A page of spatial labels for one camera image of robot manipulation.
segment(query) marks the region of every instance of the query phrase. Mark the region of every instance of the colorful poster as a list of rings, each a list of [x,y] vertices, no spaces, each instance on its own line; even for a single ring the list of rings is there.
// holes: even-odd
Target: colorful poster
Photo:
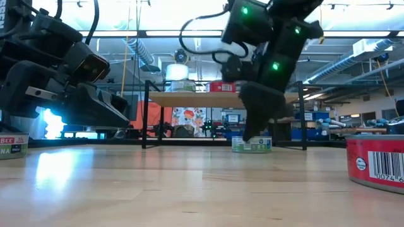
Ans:
[[[206,121],[206,108],[176,107],[172,111],[172,126],[190,125],[194,127],[195,137],[204,137],[201,126]]]

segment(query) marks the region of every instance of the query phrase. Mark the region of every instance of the small can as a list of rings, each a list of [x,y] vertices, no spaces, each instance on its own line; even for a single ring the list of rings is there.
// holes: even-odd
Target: small can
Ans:
[[[224,83],[221,80],[210,81],[208,84],[206,84],[206,91],[235,93],[235,83]]]
[[[266,154],[272,151],[272,137],[256,136],[244,142],[241,136],[233,136],[232,150],[235,153]]]
[[[0,160],[25,157],[28,138],[28,133],[0,133]]]
[[[404,136],[347,137],[347,159],[352,181],[404,194]]]

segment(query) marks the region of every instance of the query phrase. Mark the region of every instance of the ceiling light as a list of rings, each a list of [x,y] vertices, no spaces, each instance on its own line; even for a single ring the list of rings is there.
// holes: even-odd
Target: ceiling light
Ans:
[[[87,37],[89,31],[80,31],[80,33]],[[137,31],[95,31],[93,38],[95,37],[135,37],[138,35]]]
[[[320,97],[321,95],[323,95],[323,94],[313,95],[313,96],[310,96],[310,97],[306,98],[306,100],[312,100],[312,99]]]
[[[179,36],[180,31],[147,31],[148,36]],[[183,31],[183,36],[221,36],[222,31]]]
[[[325,31],[324,37],[386,37],[389,31]]]

